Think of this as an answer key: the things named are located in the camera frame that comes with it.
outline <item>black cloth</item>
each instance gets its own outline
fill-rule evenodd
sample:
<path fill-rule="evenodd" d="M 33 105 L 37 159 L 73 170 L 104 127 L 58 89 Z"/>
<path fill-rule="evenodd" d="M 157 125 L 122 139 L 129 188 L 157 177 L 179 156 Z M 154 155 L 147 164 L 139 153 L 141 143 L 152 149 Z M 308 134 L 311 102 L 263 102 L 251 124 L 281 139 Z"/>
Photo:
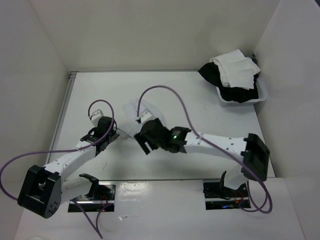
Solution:
<path fill-rule="evenodd" d="M 224 87 L 220 80 L 220 72 L 217 65 L 213 62 L 209 62 L 200 68 L 198 71 L 200 75 L 212 85 L 219 88 L 221 97 L 226 101 L 235 101 L 238 103 L 244 103 L 251 99 L 258 99 L 258 89 L 256 85 L 259 74 L 254 75 L 254 89 L 243 89 L 241 87 Z"/>

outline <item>plastic basket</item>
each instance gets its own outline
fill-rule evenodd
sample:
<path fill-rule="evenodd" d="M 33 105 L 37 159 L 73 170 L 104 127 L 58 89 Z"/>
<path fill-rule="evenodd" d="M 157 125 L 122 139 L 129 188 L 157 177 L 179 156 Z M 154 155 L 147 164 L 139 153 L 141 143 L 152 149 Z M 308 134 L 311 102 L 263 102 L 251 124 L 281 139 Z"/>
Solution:
<path fill-rule="evenodd" d="M 221 106 L 226 107 L 226 106 L 236 106 L 236 105 L 253 105 L 255 103 L 267 100 L 267 97 L 268 97 L 267 89 L 266 89 L 264 82 L 262 81 L 262 79 L 260 77 L 258 77 L 256 80 L 256 88 L 258 90 L 259 98 L 251 99 L 249 101 L 245 101 L 242 103 L 237 102 L 237 101 L 226 101 L 222 98 L 221 93 L 220 93 L 220 89 L 218 87 L 216 87 L 216 90 L 218 92 Z"/>

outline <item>wire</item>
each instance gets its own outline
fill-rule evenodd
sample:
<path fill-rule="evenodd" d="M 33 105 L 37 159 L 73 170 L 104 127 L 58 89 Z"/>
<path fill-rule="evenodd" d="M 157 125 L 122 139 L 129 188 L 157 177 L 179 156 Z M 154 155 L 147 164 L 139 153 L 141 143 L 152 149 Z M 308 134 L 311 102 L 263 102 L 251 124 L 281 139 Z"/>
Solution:
<path fill-rule="evenodd" d="M 97 233 L 99 234 L 100 233 L 100 230 L 99 230 L 99 226 L 98 226 L 98 220 L 99 220 L 99 216 L 100 214 L 109 206 L 113 205 L 112 203 L 109 203 L 107 205 L 105 205 L 103 208 L 100 209 L 100 211 L 98 212 L 98 215 L 96 216 L 95 218 L 95 230 L 97 231 Z"/>
<path fill-rule="evenodd" d="M 240 203 L 241 203 L 244 200 L 245 196 L 241 191 L 238 191 L 238 193 L 240 193 L 240 195 L 241 195 L 241 200 L 240 200 Z"/>
<path fill-rule="evenodd" d="M 196 129 L 194 128 L 193 124 L 191 123 L 191 120 L 190 120 L 190 117 L 189 117 L 189 114 L 188 114 L 188 111 L 187 111 L 187 108 L 186 108 L 186 105 L 184 103 L 184 101 L 182 100 L 182 98 L 180 97 L 180 95 L 174 90 L 172 89 L 171 87 L 169 86 L 165 86 L 165 85 L 155 85 L 155 86 L 151 86 L 149 88 L 147 88 L 146 90 L 144 90 L 144 92 L 141 94 L 140 98 L 139 98 L 139 101 L 138 101 L 138 107 L 137 107 L 137 117 L 139 117 L 139 113 L 140 113 L 140 105 L 141 105 L 141 101 L 142 101 L 142 98 L 143 96 L 150 90 L 152 89 L 156 89 L 156 88 L 163 88 L 163 89 L 167 89 L 169 91 L 171 91 L 172 93 L 174 93 L 176 95 L 176 97 L 179 99 L 182 107 L 183 107 L 183 110 L 184 110 L 184 113 L 185 113 L 185 116 L 186 116 L 186 119 L 189 123 L 189 126 L 190 128 L 192 129 L 193 133 L 198 137 L 198 138 L 201 138 L 202 141 L 204 141 L 205 143 L 209 144 L 210 146 L 220 150 L 221 152 L 223 152 L 224 154 L 226 154 L 228 157 L 230 157 L 231 159 L 233 159 L 234 161 L 236 161 L 238 164 L 240 164 L 251 176 L 254 177 L 254 179 L 256 179 L 256 181 L 261 185 L 261 187 L 263 188 L 264 192 L 265 192 L 265 200 L 264 200 L 264 203 L 262 204 L 262 206 L 257 206 L 257 204 L 254 202 L 254 200 L 252 199 L 251 197 L 251 194 L 250 194 L 250 191 L 249 191 L 249 182 L 247 182 L 247 190 L 248 190 L 248 195 L 249 195 L 249 199 L 251 200 L 252 202 L 252 205 L 256 208 L 254 210 L 252 210 L 253 212 L 261 212 L 263 214 L 269 214 L 272 209 L 273 209 L 273 202 L 272 202 L 272 198 L 271 198 L 271 195 L 266 187 L 266 185 L 264 184 L 264 182 L 249 168 L 247 167 L 243 162 L 241 162 L 239 159 L 237 159 L 235 156 L 233 156 L 231 153 L 229 153 L 228 151 L 224 150 L 223 148 L 219 147 L 218 145 L 214 144 L 213 142 L 207 140 L 206 138 L 204 137 L 201 137 L 199 135 L 199 133 L 196 131 Z M 262 208 L 266 205 L 267 201 L 269 201 L 269 209 L 268 210 L 263 210 Z M 239 205 L 239 207 L 244 210 L 244 211 L 248 211 L 246 209 L 244 209 L 243 207 L 241 207 L 241 204 Z"/>
<path fill-rule="evenodd" d="M 88 214 L 86 213 L 86 211 L 84 210 L 84 208 L 77 202 L 75 201 L 74 199 L 71 200 L 71 202 L 73 202 L 75 205 L 77 205 L 77 207 L 80 209 L 80 211 L 84 214 L 84 216 L 86 217 L 86 219 L 88 220 L 88 222 L 90 223 L 90 225 L 92 226 L 92 228 L 96 231 L 96 233 L 99 235 L 99 237 L 101 239 L 103 239 L 104 237 L 101 235 L 100 233 L 100 230 L 98 228 L 98 218 L 99 218 L 99 215 L 100 213 L 106 209 L 107 207 L 113 205 L 112 203 L 110 204 L 107 204 L 105 205 L 103 208 L 100 209 L 100 211 L 98 212 L 98 215 L 96 216 L 96 219 L 95 219 L 95 225 L 94 223 L 91 221 L 90 217 L 88 216 Z"/>
<path fill-rule="evenodd" d="M 100 205 L 99 205 L 98 209 L 100 209 L 102 206 L 102 195 L 100 193 L 99 193 L 99 195 L 100 195 Z"/>
<path fill-rule="evenodd" d="M 108 199 L 106 194 L 104 194 L 104 198 L 105 198 L 105 204 L 108 204 Z"/>
<path fill-rule="evenodd" d="M 79 203 L 77 203 L 77 201 L 75 201 L 75 200 L 71 200 L 71 202 L 73 202 L 75 205 L 77 205 L 77 207 L 81 210 L 81 212 L 83 212 L 84 216 L 86 217 L 86 219 L 88 220 L 88 222 L 90 223 L 92 228 L 96 231 L 96 233 L 99 235 L 99 237 L 101 239 L 103 239 L 104 237 L 101 235 L 99 229 L 97 229 L 96 226 L 94 225 L 94 223 L 91 221 L 90 217 L 88 216 L 86 211 L 83 209 L 83 207 Z"/>
<path fill-rule="evenodd" d="M 22 157 L 26 157 L 26 156 L 30 156 L 30 155 L 36 155 L 36 154 L 55 154 L 55 153 L 74 153 L 74 152 L 77 152 L 77 151 L 82 151 L 84 149 L 87 149 L 89 147 L 92 147 L 92 146 L 95 146 L 96 144 L 100 143 L 109 133 L 110 131 L 112 130 L 113 126 L 114 126 L 114 122 L 115 122 L 115 112 L 114 112 L 114 109 L 113 107 L 111 106 L 111 104 L 106 101 L 106 100 L 103 100 L 103 99 L 98 99 L 98 100 L 95 100 L 93 101 L 89 108 L 88 108 L 88 116 L 90 117 L 90 110 L 91 110 L 91 107 L 95 104 L 95 103 L 98 103 L 98 102 L 103 102 L 103 103 L 106 103 L 109 105 L 110 107 L 110 110 L 111 110 L 111 115 L 112 115 L 112 120 L 111 120 L 111 124 L 108 128 L 108 130 L 105 132 L 105 134 L 99 138 L 97 141 L 87 145 L 87 146 L 83 146 L 83 147 L 80 147 L 80 148 L 74 148 L 74 149 L 69 149 L 69 150 L 47 150 L 47 151 L 32 151 L 32 152 L 27 152 L 27 153 L 24 153 L 24 154 L 21 154 L 21 155 L 18 155 L 18 156 L 15 156 L 14 158 L 12 158 L 11 160 L 9 160 L 8 162 L 6 162 L 2 168 L 0 169 L 0 189 L 2 190 L 2 192 L 7 195 L 9 198 L 17 201 L 18 198 L 16 198 L 15 196 L 11 195 L 9 192 L 7 192 L 7 190 L 4 188 L 3 186 L 3 183 L 2 183 L 2 174 L 5 170 L 5 168 L 11 164 L 12 162 L 14 162 L 15 160 L 17 159 L 20 159 Z"/>

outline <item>red wire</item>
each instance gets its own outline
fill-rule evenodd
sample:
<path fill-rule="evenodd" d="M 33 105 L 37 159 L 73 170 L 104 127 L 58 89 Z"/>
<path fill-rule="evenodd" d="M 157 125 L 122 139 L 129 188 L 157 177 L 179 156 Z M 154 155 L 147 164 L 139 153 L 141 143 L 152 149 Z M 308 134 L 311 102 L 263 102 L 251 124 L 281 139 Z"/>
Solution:
<path fill-rule="evenodd" d="M 239 191 L 239 193 L 240 193 L 240 195 L 241 195 L 241 200 L 240 200 L 240 202 L 242 202 L 242 201 L 244 200 L 245 196 L 244 196 L 244 194 L 243 194 L 242 192 Z"/>
<path fill-rule="evenodd" d="M 99 195 L 100 195 L 100 205 L 99 205 L 99 208 L 101 208 L 101 206 L 102 206 L 102 195 L 99 193 Z"/>
<path fill-rule="evenodd" d="M 105 204 L 108 204 L 107 195 L 105 193 L 104 193 L 104 197 L 105 197 Z"/>

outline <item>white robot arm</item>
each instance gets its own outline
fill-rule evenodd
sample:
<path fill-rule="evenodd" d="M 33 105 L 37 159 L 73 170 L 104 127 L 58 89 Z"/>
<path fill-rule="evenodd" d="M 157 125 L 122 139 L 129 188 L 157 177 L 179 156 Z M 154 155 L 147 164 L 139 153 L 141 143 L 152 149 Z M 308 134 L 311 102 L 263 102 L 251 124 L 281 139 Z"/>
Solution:
<path fill-rule="evenodd" d="M 200 137 L 185 127 L 165 128 L 159 119 L 142 122 L 141 131 L 134 137 L 146 154 L 151 150 L 162 148 L 171 153 L 201 153 L 229 158 L 220 150 L 207 144 L 202 138 L 209 140 L 220 148 L 228 151 L 244 165 L 252 170 L 262 181 L 267 180 L 270 151 L 256 135 L 249 133 L 248 137 L 223 137 L 198 133 Z M 221 187 L 237 190 L 248 180 L 256 179 L 240 165 L 222 174 Z"/>
<path fill-rule="evenodd" d="M 73 180 L 67 178 L 105 150 L 119 135 L 112 126 L 112 130 L 99 143 L 93 145 L 107 133 L 112 119 L 103 116 L 101 110 L 98 110 L 92 114 L 90 120 L 94 128 L 81 138 L 73 152 L 42 167 L 34 165 L 29 168 L 17 200 L 20 206 L 47 219 L 63 202 L 87 193 L 87 196 L 94 196 L 96 188 L 99 187 L 97 178 L 85 173 Z"/>

